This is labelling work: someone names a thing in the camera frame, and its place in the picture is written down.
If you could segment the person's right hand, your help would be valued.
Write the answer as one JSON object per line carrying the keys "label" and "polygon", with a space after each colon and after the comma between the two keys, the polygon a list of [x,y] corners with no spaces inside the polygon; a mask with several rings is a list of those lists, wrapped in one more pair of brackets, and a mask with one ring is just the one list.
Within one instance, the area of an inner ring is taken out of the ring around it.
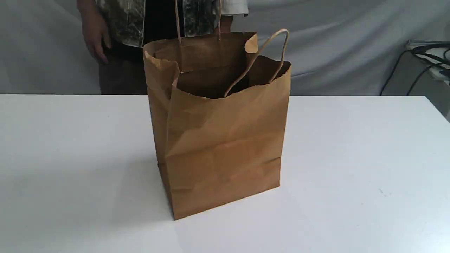
{"label": "person's right hand", "polygon": [[111,38],[106,21],[96,7],[82,14],[82,33],[91,56],[99,63],[107,64],[106,53],[111,49]]}

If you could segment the person's left hand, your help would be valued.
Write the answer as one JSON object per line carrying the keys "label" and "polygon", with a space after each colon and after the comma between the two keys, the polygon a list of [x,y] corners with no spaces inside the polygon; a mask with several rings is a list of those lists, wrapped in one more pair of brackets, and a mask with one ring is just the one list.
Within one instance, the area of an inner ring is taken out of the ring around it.
{"label": "person's left hand", "polygon": [[218,28],[218,31],[220,33],[230,33],[231,32],[231,26],[233,22],[234,16],[232,15],[223,15],[220,18],[220,27]]}

